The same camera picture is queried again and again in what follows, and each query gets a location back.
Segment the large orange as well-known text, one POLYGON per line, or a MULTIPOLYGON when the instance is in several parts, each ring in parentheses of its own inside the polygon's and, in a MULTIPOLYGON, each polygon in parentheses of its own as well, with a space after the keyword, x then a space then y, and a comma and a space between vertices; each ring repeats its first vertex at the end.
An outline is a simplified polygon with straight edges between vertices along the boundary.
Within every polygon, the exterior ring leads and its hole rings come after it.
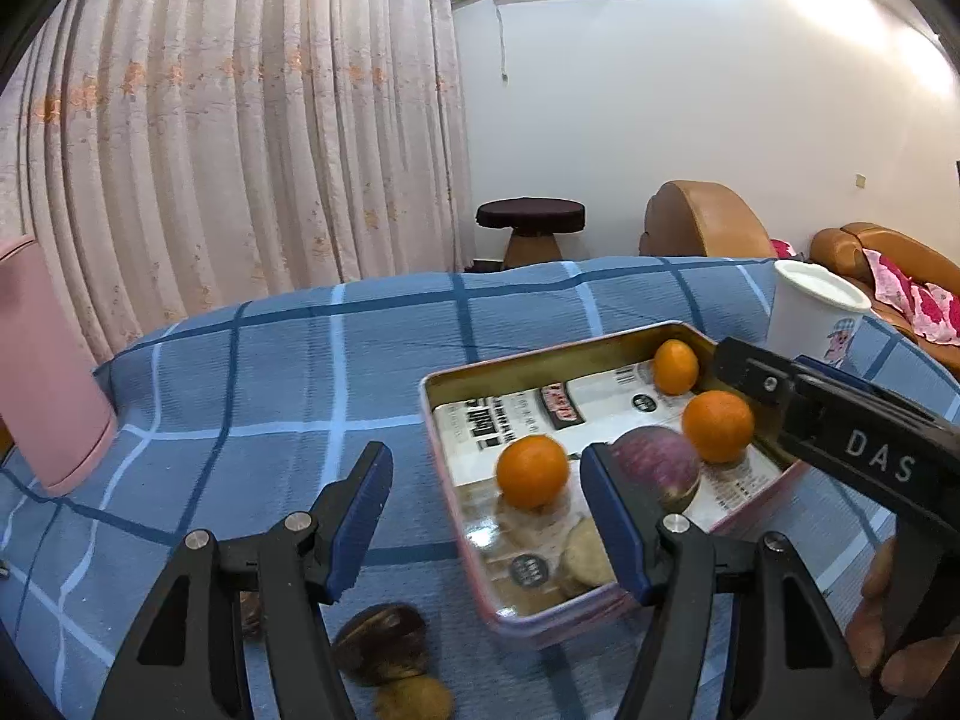
POLYGON ((709 465, 739 463, 754 440, 754 411, 739 395, 708 390, 686 404, 682 433, 709 465))

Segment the purple round vegetable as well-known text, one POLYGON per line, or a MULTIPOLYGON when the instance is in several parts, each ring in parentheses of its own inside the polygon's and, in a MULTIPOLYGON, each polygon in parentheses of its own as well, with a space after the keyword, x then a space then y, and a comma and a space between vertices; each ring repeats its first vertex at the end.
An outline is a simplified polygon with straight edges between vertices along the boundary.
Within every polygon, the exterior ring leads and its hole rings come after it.
POLYGON ((635 427, 615 440, 610 452, 631 483, 643 486, 664 511, 680 514, 692 504, 701 461, 683 434, 665 426, 635 427))

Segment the dark brown round fruit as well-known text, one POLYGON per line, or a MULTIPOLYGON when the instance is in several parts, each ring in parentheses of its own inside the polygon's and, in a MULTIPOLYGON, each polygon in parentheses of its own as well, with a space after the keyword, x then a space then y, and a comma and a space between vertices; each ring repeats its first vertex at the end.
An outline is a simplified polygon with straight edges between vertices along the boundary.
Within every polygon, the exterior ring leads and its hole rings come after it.
POLYGON ((332 642, 337 668, 353 683, 382 686, 428 671, 428 624, 415 606, 382 603, 348 619, 332 642))

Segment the small tan kiwi fruit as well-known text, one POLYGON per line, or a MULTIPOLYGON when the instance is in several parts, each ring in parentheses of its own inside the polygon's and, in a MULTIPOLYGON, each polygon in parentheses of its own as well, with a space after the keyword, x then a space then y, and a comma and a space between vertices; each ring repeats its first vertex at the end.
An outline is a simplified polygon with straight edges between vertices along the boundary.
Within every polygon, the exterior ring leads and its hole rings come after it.
POLYGON ((439 679, 420 674, 381 686, 374 713, 379 720, 451 720, 454 695, 439 679))

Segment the round tan cut fruit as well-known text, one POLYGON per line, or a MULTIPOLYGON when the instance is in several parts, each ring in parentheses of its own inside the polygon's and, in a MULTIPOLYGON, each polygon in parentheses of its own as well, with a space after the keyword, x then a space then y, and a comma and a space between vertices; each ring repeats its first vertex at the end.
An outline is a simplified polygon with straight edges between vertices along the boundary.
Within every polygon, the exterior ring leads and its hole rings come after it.
POLYGON ((566 598, 617 582, 596 522, 584 517, 569 530, 558 569, 558 585, 566 598))

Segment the dark spiky fruit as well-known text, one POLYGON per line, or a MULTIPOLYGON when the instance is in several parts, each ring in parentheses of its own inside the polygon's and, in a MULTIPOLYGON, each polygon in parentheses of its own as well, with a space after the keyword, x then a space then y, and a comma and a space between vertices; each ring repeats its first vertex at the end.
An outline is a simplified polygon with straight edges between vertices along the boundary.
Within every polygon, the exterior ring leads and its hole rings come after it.
POLYGON ((260 595, 257 592, 239 594, 239 619, 245 639, 259 639, 260 629, 262 629, 262 606, 260 606, 260 595))

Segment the white paper cup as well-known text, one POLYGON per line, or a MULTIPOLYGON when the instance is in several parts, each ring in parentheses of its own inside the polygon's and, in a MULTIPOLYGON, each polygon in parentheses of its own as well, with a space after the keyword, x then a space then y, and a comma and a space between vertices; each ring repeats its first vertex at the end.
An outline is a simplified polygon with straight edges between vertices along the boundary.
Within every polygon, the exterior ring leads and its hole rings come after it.
POLYGON ((838 367, 872 301, 825 266, 797 260, 775 263, 776 289, 766 348, 783 358, 809 356, 838 367))

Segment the brown leather sofa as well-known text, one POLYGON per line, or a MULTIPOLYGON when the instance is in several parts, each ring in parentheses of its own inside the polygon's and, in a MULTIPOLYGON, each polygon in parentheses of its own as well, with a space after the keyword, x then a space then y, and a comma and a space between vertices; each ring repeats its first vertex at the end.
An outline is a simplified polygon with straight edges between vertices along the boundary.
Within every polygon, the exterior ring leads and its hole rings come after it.
POLYGON ((953 377, 958 377, 957 346, 939 346, 915 335, 908 322, 874 296, 874 278, 864 250, 878 250, 918 283, 935 283, 958 296, 958 266, 926 244, 903 232, 874 223, 850 223, 818 231, 811 243, 811 259, 850 281, 872 301, 872 312, 908 340, 918 344, 953 377))

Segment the pink floral cushion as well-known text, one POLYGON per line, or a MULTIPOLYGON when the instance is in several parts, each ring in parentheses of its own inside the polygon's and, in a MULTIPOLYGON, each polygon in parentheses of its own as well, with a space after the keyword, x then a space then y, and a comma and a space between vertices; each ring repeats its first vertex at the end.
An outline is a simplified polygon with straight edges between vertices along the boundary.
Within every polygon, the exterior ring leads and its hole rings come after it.
POLYGON ((958 296, 935 283, 907 277, 887 255, 864 250, 874 278, 874 296, 908 322, 910 330, 939 346, 958 344, 958 296))

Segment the blue plaid tablecloth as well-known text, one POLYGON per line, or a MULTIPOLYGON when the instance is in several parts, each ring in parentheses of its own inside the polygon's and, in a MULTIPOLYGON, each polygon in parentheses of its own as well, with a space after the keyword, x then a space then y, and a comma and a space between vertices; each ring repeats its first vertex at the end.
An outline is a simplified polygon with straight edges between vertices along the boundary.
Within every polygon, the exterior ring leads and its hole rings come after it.
POLYGON ((663 320, 760 341, 774 295, 768 260, 608 257, 308 289, 151 333, 98 371, 119 432, 80 488, 55 499, 19 455, 3 466, 3 624, 53 705, 89 717, 179 539, 262 532, 379 440, 394 486, 358 582, 325 622, 416 606, 462 718, 612 717, 647 612, 538 652, 494 637, 457 554, 418 387, 467 362, 663 320))

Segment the pink cylindrical bin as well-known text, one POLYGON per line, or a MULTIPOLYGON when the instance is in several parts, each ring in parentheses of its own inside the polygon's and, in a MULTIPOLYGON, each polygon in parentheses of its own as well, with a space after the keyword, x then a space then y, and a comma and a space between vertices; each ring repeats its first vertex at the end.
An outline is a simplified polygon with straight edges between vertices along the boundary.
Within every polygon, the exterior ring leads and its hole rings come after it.
POLYGON ((39 483, 61 496, 103 460, 117 419, 94 380, 36 239, 2 245, 2 421, 39 483))

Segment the pink metal tin box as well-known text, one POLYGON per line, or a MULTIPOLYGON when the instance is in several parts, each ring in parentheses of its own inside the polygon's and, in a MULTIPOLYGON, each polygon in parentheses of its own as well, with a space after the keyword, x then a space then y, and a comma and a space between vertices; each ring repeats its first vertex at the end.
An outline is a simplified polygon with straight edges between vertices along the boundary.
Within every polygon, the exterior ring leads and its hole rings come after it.
POLYGON ((667 340, 683 341, 697 353, 700 377, 693 385, 697 392, 718 388, 718 379, 711 371, 715 342, 682 322, 654 323, 592 340, 467 364, 433 372, 421 381, 421 410, 427 422, 434 465, 454 523, 460 557, 466 566, 470 591, 485 624, 506 642, 533 649, 558 644, 594 628, 604 619, 619 616, 630 608, 631 601, 613 583, 576 598, 566 598, 562 592, 551 592, 540 585, 498 593, 485 571, 482 556, 464 535, 464 517, 459 511, 454 481, 444 460, 439 429, 434 424, 434 410, 448 403, 514 394, 553 382, 612 371, 632 362, 649 361, 652 364, 656 349, 667 340))

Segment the dark round stool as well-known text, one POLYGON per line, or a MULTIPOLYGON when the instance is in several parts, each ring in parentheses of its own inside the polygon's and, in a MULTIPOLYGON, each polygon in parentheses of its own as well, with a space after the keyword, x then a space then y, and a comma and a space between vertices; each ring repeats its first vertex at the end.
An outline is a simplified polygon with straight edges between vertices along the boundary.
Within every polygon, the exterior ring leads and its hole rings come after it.
POLYGON ((477 208, 475 221, 483 229, 509 229, 503 268, 558 262, 558 234, 579 234, 586 227, 586 207, 567 199, 517 197, 491 200, 477 208))

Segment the beige floral curtain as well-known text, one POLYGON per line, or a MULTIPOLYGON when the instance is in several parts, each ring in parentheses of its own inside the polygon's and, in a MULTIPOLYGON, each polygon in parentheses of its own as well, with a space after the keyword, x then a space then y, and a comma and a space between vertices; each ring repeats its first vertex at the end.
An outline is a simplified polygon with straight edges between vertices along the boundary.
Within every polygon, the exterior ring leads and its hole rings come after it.
POLYGON ((89 362, 473 255, 452 0, 62 0, 2 96, 2 231, 89 362))

